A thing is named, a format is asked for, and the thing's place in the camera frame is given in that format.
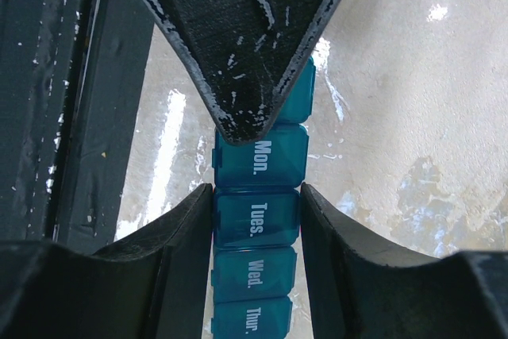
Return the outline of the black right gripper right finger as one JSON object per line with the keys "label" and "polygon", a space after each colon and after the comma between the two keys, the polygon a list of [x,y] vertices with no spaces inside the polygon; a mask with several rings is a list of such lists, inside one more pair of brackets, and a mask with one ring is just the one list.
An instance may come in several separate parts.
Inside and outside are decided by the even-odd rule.
{"label": "black right gripper right finger", "polygon": [[504,338],[507,254],[437,259],[378,235],[303,184],[302,248],[316,338]]}

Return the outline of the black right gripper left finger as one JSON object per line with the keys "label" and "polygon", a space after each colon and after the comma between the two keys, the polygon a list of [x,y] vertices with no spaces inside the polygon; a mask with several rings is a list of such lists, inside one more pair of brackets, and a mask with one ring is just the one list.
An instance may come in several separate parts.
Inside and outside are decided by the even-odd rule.
{"label": "black right gripper left finger", "polygon": [[2,242],[2,337],[201,337],[212,197],[200,185],[91,255],[51,241]]}

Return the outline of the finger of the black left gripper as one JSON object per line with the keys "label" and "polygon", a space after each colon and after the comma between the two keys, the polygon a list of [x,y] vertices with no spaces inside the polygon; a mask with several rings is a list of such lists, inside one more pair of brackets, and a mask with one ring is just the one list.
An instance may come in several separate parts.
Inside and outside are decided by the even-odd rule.
{"label": "finger of the black left gripper", "polygon": [[341,0],[142,0],[226,142],[275,123]]}

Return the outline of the teal weekly pill organizer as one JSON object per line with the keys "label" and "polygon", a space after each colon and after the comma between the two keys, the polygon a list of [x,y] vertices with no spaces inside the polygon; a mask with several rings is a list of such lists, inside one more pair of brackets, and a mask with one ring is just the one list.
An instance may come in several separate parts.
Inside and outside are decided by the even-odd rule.
{"label": "teal weekly pill organizer", "polygon": [[266,137],[242,146],[215,136],[210,273],[215,338],[285,338],[291,326],[301,198],[316,66],[308,60]]}

